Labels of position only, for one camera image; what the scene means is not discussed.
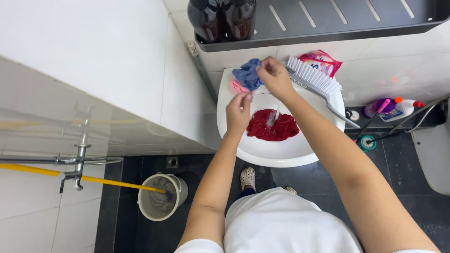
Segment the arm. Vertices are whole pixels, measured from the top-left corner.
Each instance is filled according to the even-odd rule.
[[[257,71],[271,94],[292,113],[311,148],[330,173],[366,252],[389,253],[403,249],[439,252],[405,210],[374,163],[294,90],[280,62],[269,57]]]
[[[223,248],[225,207],[230,194],[236,150],[250,121],[251,101],[251,93],[240,93],[226,108],[227,132],[197,188],[178,248],[200,238],[212,240]]]

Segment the hand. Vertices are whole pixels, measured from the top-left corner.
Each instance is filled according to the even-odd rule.
[[[226,107],[227,134],[241,138],[250,122],[252,99],[253,94],[251,92],[243,92],[237,94],[228,104]]]
[[[283,64],[272,56],[267,57],[261,62],[261,66],[256,67],[256,72],[264,81],[264,85],[269,92],[283,101],[292,94],[297,94],[292,86],[289,74]]]

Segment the white bucket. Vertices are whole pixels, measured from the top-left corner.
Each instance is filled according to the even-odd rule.
[[[169,218],[176,210],[177,207],[182,205],[182,203],[186,200],[188,196],[188,185],[186,182],[173,175],[173,174],[161,174],[157,173],[149,178],[147,178],[142,185],[152,187],[153,183],[160,179],[161,177],[165,177],[175,186],[176,193],[174,194],[174,198],[176,198],[175,207],[168,212],[162,212],[154,207],[151,203],[152,197],[150,196],[149,190],[139,190],[138,193],[138,204],[139,209],[142,214],[152,221],[163,221]]]

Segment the red cloth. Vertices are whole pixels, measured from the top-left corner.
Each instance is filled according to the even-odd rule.
[[[268,126],[267,121],[270,114],[272,114],[271,118],[274,118],[276,111],[264,109],[255,112],[247,127],[247,136],[256,136],[256,138],[266,141],[282,141],[298,134],[299,129],[294,117],[289,114],[280,114],[273,125]]]

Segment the white sink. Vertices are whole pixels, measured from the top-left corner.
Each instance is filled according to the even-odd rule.
[[[233,69],[227,68],[224,70],[219,89],[217,127],[222,138],[227,129],[225,108],[236,95],[230,85],[231,80],[234,78],[231,73]],[[329,119],[341,131],[344,131],[345,122],[325,107],[326,103],[321,97],[305,90],[294,82],[292,82],[292,85],[297,93],[308,101],[319,113]],[[344,102],[340,92],[331,96],[331,103],[338,112],[345,115]],[[262,109],[277,109],[278,104],[278,99],[270,95],[265,86],[261,86],[253,93],[250,114],[253,116],[256,111]],[[282,106],[280,112],[291,114],[284,106]],[[283,141],[265,141],[256,137],[248,137],[247,131],[245,131],[238,146],[237,156],[244,161],[256,165],[284,168],[302,166],[319,160],[301,131],[296,136]]]

